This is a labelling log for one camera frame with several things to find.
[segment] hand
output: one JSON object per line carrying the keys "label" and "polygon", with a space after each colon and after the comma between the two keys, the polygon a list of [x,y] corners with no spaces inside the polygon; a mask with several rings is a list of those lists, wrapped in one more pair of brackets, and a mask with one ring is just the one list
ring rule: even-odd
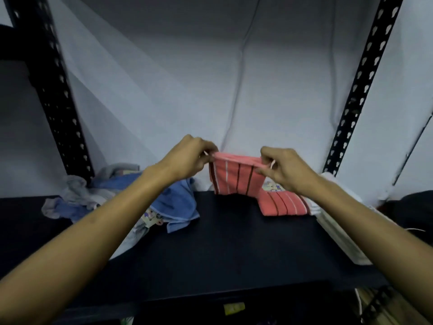
{"label": "hand", "polygon": [[206,163],[213,161],[213,157],[209,153],[217,151],[218,147],[213,142],[199,137],[193,138],[187,134],[156,165],[170,176],[170,181],[176,182],[190,178],[203,170]]}
{"label": "hand", "polygon": [[279,183],[288,191],[313,198],[313,193],[322,177],[314,172],[294,149],[262,147],[260,150],[264,164],[275,160],[272,169],[257,168],[256,171]]}

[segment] left hand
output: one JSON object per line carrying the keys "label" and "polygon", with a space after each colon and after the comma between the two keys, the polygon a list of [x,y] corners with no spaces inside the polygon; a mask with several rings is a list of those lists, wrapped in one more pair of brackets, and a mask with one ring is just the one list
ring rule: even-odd
{"label": "left hand", "polygon": [[203,170],[206,163],[213,161],[209,153],[217,151],[218,147],[213,142],[187,134],[156,165],[170,175],[172,182],[176,182],[190,178]]}

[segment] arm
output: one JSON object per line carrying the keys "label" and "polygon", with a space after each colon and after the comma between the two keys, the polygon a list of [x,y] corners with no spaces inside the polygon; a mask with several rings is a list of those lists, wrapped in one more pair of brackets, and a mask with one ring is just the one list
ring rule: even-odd
{"label": "arm", "polygon": [[433,321],[433,248],[357,202],[338,185],[316,174],[292,149],[263,147],[258,170],[314,200],[331,215],[365,255],[407,299]]}
{"label": "arm", "polygon": [[155,198],[203,169],[217,150],[185,136],[159,163],[24,260],[0,281],[0,323],[42,324],[55,317],[100,271]]}

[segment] forearm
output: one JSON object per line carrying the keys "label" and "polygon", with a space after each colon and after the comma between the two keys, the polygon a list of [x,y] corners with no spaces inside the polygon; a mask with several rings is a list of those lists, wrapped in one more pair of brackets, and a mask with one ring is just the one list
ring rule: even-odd
{"label": "forearm", "polygon": [[374,265],[433,320],[433,248],[321,179],[311,196]]}
{"label": "forearm", "polygon": [[157,165],[63,231],[0,281],[0,321],[49,321],[106,264],[170,178]]}

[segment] brown stripe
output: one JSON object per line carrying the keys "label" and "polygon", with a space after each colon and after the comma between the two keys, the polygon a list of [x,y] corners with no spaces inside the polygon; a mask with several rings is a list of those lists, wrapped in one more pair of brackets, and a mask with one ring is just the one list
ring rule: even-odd
{"label": "brown stripe", "polygon": [[254,166],[251,167],[251,172],[249,173],[248,185],[246,186],[246,193],[245,193],[245,195],[248,195],[249,183],[251,182],[251,177],[252,177],[252,172],[253,171],[254,171]]}
{"label": "brown stripe", "polygon": [[238,185],[239,185],[239,172],[241,171],[241,164],[239,164],[239,167],[238,167],[238,179],[236,180],[236,193],[239,193],[238,192]]}
{"label": "brown stripe", "polygon": [[306,203],[306,201],[302,198],[302,196],[300,196],[300,195],[298,195],[298,194],[296,194],[296,196],[300,198],[300,200],[302,201],[302,203],[305,205],[306,212],[307,212],[308,214],[310,214],[310,208],[308,207],[308,204]]}
{"label": "brown stripe", "polygon": [[271,194],[268,193],[268,195],[269,195],[269,197],[271,198],[271,200],[274,202],[275,210],[277,210],[277,215],[280,215],[279,212],[278,212],[277,203],[275,203],[275,201],[274,201],[274,199],[272,198],[272,195],[271,195]]}
{"label": "brown stripe", "polygon": [[282,202],[283,202],[283,204],[284,204],[284,207],[286,208],[286,215],[289,214],[289,210],[288,210],[288,208],[287,208],[286,203],[284,203],[283,197],[281,197],[279,193],[277,193],[277,196],[278,196],[279,198],[281,198],[281,200],[282,200]]}
{"label": "brown stripe", "polygon": [[217,179],[215,178],[215,171],[214,171],[214,163],[213,162],[209,162],[209,170],[210,170],[210,178],[212,179],[212,183],[214,184],[215,194],[219,194]]}

